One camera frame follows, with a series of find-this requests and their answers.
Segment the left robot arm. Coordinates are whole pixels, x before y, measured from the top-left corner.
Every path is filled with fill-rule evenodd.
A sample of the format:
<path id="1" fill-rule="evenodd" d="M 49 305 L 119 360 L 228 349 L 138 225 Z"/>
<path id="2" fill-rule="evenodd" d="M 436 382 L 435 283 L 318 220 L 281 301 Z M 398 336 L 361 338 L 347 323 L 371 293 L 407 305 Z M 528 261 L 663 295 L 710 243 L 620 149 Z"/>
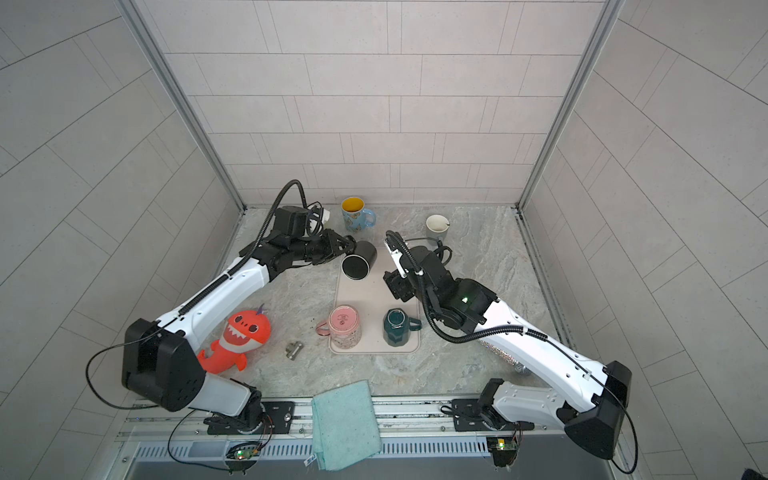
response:
<path id="1" fill-rule="evenodd" d="M 263 345 L 268 334 L 236 307 L 286 270 L 323 265 L 354 251 L 352 236 L 325 227 L 328 217 L 319 206 L 273 209 L 264 232 L 218 278 L 157 320 L 134 321 L 125 333 L 122 385 L 169 412 L 211 412 L 212 434 L 248 434 L 262 427 L 260 392 L 206 370 L 203 342 L 222 326 L 214 355 L 231 352 L 237 365 L 246 365 L 246 351 Z"/>

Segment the grey mug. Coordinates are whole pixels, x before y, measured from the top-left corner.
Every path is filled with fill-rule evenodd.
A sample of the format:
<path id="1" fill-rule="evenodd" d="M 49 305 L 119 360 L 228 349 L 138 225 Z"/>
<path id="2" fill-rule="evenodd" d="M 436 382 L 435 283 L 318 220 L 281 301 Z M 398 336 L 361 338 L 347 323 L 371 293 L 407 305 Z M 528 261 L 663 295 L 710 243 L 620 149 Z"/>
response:
<path id="1" fill-rule="evenodd" d="M 426 236 L 435 241 L 444 241 L 450 228 L 450 221 L 443 215 L 430 215 L 426 221 Z"/>

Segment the black mug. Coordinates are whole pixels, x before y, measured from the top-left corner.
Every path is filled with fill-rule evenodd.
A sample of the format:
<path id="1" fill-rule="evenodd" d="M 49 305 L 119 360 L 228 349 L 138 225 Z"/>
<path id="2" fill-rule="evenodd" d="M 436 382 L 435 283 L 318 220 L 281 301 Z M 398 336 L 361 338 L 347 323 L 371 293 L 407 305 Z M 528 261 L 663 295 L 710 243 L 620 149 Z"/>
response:
<path id="1" fill-rule="evenodd" d="M 378 252 L 374 244 L 369 241 L 358 241 L 353 250 L 343 259 L 342 272 L 350 280 L 362 280 L 371 272 L 377 256 Z"/>

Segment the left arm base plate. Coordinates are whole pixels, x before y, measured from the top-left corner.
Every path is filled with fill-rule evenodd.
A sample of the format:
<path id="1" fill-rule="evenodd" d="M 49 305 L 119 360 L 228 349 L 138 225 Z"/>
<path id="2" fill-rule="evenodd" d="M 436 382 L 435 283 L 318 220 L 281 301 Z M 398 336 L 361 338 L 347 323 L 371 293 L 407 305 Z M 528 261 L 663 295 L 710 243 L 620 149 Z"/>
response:
<path id="1" fill-rule="evenodd" d="M 287 434 L 294 409 L 294 402 L 256 400 L 248 403 L 237 416 L 214 413 L 203 423 L 208 435 Z"/>

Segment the blue butterfly mug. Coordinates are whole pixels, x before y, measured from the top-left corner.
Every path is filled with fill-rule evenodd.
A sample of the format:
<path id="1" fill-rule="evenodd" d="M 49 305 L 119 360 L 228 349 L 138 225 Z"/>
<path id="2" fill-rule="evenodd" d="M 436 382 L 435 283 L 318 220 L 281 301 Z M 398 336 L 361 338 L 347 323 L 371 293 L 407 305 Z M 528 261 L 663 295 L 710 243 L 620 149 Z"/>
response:
<path id="1" fill-rule="evenodd" d="M 360 232 L 366 228 L 372 228 L 376 224 L 375 213 L 366 208 L 366 204 L 361 198 L 346 198 L 341 203 L 341 209 L 347 231 Z"/>

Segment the pink mug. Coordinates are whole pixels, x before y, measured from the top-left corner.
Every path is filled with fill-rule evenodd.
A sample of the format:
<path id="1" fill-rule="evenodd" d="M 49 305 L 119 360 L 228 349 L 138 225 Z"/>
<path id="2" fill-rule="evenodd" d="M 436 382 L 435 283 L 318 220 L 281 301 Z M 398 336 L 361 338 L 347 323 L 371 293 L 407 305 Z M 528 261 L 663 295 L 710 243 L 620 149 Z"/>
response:
<path id="1" fill-rule="evenodd" d="M 315 332 L 328 337 L 332 347 L 342 350 L 353 348 L 362 336 L 359 314 L 349 305 L 338 306 L 327 319 L 317 324 Z"/>

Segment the dark green mug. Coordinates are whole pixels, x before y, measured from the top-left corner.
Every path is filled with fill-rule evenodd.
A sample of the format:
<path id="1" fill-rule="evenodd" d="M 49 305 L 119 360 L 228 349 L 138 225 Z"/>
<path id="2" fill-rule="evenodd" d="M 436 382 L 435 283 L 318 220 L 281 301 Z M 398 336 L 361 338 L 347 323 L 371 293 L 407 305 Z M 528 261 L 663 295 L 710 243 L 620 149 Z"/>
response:
<path id="1" fill-rule="evenodd" d="M 404 346 L 412 332 L 420 331 L 422 322 L 402 309 L 390 309 L 383 319 L 383 338 L 391 347 Z"/>

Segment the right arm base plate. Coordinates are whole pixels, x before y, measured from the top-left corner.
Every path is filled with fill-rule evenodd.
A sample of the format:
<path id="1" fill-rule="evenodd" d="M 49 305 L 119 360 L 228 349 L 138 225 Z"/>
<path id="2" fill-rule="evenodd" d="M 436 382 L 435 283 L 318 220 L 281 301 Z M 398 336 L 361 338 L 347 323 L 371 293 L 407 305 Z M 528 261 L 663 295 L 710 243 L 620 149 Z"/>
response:
<path id="1" fill-rule="evenodd" d="M 478 399 L 453 399 L 449 404 L 442 405 L 440 412 L 453 419 L 454 429 L 457 432 L 516 432 L 518 430 L 527 432 L 535 429 L 533 423 L 526 421 L 503 420 L 501 427 L 492 426 L 481 417 Z"/>

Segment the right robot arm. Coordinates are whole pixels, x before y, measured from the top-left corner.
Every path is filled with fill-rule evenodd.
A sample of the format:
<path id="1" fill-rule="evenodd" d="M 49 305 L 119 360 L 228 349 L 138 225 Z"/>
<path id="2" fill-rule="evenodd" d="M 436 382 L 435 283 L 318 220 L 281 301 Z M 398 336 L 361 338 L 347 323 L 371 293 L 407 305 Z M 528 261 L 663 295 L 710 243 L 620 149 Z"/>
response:
<path id="1" fill-rule="evenodd" d="M 495 430 L 517 422 L 560 429 L 591 455 L 613 458 L 622 426 L 631 419 L 628 367 L 575 352 L 481 283 L 453 277 L 442 261 L 442 247 L 410 247 L 394 231 L 387 231 L 385 245 L 395 265 L 385 283 L 395 298 L 419 301 L 437 336 L 452 344 L 484 342 L 545 382 L 533 388 L 489 380 L 479 398 L 481 422 Z"/>

